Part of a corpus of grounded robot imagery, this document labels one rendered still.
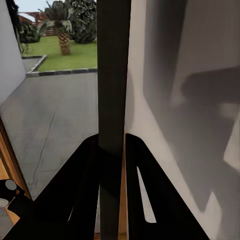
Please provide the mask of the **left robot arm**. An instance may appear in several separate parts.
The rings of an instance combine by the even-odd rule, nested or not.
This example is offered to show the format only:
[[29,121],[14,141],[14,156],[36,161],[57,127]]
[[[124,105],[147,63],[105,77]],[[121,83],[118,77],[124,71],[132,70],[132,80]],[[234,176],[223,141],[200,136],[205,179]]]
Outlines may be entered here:
[[22,217],[33,202],[32,199],[25,196],[24,190],[15,181],[10,179],[0,180],[0,208],[8,206],[8,210],[18,217]]

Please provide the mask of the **poster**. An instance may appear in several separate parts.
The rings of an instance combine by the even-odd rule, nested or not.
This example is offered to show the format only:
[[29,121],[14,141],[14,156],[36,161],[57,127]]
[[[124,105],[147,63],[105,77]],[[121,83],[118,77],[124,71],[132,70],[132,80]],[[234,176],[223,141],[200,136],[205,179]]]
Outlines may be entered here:
[[96,0],[101,240],[118,240],[131,4]]

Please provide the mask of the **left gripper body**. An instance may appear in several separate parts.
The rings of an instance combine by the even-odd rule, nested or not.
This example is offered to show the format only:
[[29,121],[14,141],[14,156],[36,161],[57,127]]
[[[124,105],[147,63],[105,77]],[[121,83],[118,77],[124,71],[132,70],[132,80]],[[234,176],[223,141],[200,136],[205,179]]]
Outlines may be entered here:
[[29,204],[27,205],[27,207],[19,214],[17,215],[18,217],[22,217],[24,215],[24,213],[28,210],[28,208],[33,204],[33,200],[30,200]]

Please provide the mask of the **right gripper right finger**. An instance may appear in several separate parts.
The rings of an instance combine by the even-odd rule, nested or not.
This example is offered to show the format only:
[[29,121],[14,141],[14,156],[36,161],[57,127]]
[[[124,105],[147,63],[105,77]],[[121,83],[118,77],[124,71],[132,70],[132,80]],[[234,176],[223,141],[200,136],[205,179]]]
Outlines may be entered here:
[[[139,168],[156,223],[145,220]],[[126,134],[129,240],[210,240],[145,142]]]

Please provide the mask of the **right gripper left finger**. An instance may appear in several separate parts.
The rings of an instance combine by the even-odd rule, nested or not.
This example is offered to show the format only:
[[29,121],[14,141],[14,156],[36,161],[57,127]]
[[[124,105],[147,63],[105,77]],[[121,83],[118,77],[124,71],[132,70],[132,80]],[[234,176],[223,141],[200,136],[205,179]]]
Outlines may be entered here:
[[94,240],[99,134],[85,139],[3,240]]

